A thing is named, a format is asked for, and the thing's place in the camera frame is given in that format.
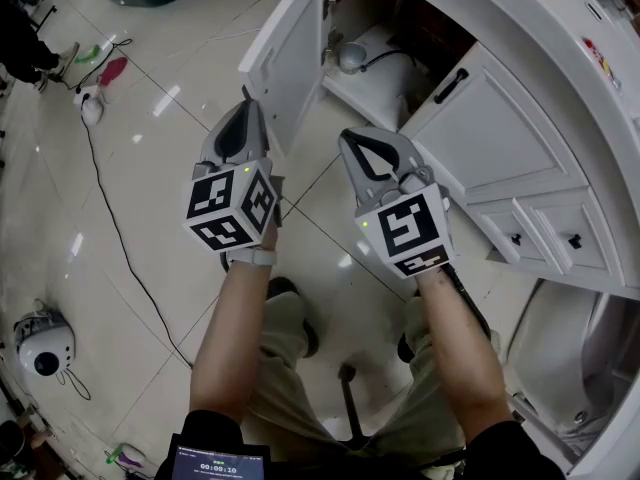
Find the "person's left arm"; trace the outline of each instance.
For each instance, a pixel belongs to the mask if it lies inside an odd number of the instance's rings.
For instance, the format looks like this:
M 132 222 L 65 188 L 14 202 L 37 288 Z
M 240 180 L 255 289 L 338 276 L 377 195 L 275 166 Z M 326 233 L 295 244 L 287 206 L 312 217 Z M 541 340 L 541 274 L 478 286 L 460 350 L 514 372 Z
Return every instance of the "person's left arm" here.
M 262 249 L 274 250 L 277 237 L 272 221 Z M 231 264 L 191 374 L 190 412 L 212 411 L 241 423 L 255 386 L 270 274 L 270 266 Z

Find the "person's right arm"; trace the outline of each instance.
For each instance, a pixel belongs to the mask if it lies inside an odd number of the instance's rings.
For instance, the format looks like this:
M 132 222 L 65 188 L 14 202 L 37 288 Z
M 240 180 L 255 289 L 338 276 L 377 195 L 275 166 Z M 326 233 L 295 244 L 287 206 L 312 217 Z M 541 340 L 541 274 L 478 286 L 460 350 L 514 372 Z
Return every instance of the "person's right arm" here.
M 471 442 L 489 427 L 513 420 L 502 368 L 449 277 L 433 269 L 419 275 L 417 281 L 442 387 L 467 442 Z

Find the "black pants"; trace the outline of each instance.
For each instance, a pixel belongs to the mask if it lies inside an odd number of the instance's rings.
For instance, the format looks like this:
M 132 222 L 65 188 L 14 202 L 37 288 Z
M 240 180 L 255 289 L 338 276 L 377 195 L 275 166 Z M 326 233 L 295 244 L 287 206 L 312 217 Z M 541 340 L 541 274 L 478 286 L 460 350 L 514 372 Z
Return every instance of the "black pants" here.
M 0 20 L 0 62 L 11 76 L 35 84 L 40 80 L 40 71 L 35 68 L 48 70 L 58 65 L 58 55 L 38 39 L 29 19 L 5 0 L 0 0 Z

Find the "khaki pants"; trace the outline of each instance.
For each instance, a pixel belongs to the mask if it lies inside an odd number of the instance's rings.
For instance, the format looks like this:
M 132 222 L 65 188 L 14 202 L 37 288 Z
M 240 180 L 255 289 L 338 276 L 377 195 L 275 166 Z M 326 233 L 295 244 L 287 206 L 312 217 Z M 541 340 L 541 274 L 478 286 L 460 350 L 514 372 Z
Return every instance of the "khaki pants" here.
M 436 377 L 420 299 L 411 300 L 404 311 L 407 343 L 416 353 L 410 365 L 413 385 L 393 418 L 362 451 L 351 452 L 318 422 L 295 372 L 307 351 L 305 301 L 291 292 L 267 301 L 258 383 L 242 424 L 245 441 L 270 446 L 273 461 L 309 467 L 346 455 L 385 457 L 415 467 L 462 448 L 462 430 Z

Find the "watch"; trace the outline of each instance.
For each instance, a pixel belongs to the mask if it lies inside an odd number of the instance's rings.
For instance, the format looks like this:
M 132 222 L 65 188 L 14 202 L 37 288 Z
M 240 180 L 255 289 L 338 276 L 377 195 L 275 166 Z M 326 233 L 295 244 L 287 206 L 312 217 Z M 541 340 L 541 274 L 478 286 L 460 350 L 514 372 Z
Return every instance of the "watch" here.
M 227 261 L 242 261 L 250 265 L 275 265 L 278 255 L 275 251 L 265 251 L 256 247 L 234 249 L 227 253 Z

